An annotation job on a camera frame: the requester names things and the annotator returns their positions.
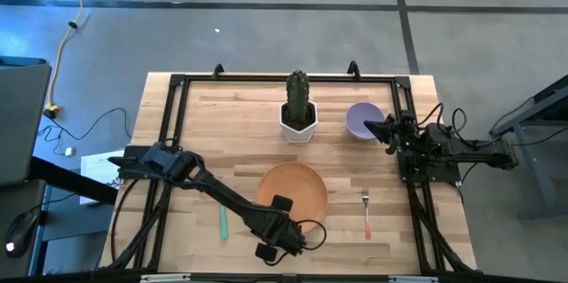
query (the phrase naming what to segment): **orange plate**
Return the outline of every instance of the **orange plate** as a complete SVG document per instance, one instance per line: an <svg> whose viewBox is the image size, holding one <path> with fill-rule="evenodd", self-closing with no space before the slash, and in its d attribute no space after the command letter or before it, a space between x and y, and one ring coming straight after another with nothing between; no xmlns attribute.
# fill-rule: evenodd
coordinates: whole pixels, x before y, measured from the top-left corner
<svg viewBox="0 0 568 283"><path fill-rule="evenodd" d="M316 220L326 217L327 188L318 172L299 162L285 162L264 173L256 190L256 203L270 206L274 195L294 201L290 217L294 221ZM302 233L317 225L302 224Z"/></svg>

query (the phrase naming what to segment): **fork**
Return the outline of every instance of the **fork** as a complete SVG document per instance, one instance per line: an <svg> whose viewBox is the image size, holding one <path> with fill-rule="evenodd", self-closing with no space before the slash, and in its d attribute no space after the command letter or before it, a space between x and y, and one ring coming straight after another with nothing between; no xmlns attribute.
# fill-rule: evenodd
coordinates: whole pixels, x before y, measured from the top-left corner
<svg viewBox="0 0 568 283"><path fill-rule="evenodd" d="M363 204L365 204L365 239L371 239L371 228L369 227L369 188L363 187L363 192L361 193L361 198L363 198Z"/></svg>

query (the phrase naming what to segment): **white hexagonal pot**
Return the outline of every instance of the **white hexagonal pot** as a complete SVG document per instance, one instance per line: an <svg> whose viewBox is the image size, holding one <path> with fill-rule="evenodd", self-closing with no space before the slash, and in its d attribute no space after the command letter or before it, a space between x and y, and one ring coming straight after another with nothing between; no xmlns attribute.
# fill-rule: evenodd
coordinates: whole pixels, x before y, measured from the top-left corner
<svg viewBox="0 0 568 283"><path fill-rule="evenodd" d="M318 106L315 102L308 101L312 106L312 111L315 114L315 119L312 124L306 127L302 131L297 131L290 128L288 125L282 122L282 108L287 104L284 102L280 105L280 127L282 128L282 132L284 132L284 136L288 139L289 143L308 143L313 136L313 132L316 131L316 126L318 125Z"/></svg>

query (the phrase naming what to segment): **gray floor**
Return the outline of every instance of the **gray floor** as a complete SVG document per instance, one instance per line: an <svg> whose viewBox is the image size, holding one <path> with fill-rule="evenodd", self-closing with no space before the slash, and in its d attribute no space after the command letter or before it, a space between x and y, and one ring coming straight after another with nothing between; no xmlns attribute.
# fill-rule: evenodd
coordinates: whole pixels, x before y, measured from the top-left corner
<svg viewBox="0 0 568 283"><path fill-rule="evenodd" d="M566 1L407 0L409 4L492 6L563 6L568 4ZM42 57L53 62L66 23L75 14L74 8L0 6L0 54ZM65 49L55 93L57 103L65 107L61 123L77 134L116 106L128 110L132 128L149 71L211 71L221 62L227 71L235 72L299 67L309 72L339 73L355 59L365 73L408 74L397 12L103 8L86 9L84 16L80 31ZM568 73L568 15L411 13L409 19L421 74L435 76L438 94L448 109L460 106L469 114L465 137L485 136L501 114ZM65 139L66 146L77 148L75 157L54 155L54 145L42 141L37 142L35 154L76 169L80 155L111 151L127 143L122 118L113 114L84 140ZM511 172L477 167L468 177L463 194L480 270L568 280L568 221L517 221L518 213L536 204L532 180L522 166ZM66 261L57 251L79 247L78 240L53 244L46 270L94 266L85 262L64 269Z"/></svg>

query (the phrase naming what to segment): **purple bowl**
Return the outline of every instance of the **purple bowl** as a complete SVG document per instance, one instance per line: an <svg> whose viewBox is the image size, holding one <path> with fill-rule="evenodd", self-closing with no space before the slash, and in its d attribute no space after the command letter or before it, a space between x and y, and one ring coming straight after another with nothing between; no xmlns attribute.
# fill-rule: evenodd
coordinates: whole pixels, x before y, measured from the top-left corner
<svg viewBox="0 0 568 283"><path fill-rule="evenodd" d="M365 120L382 122L384 121L383 111L372 103L356 103L347 109L345 127L356 139L363 141L373 140L375 136L363 124Z"/></svg>

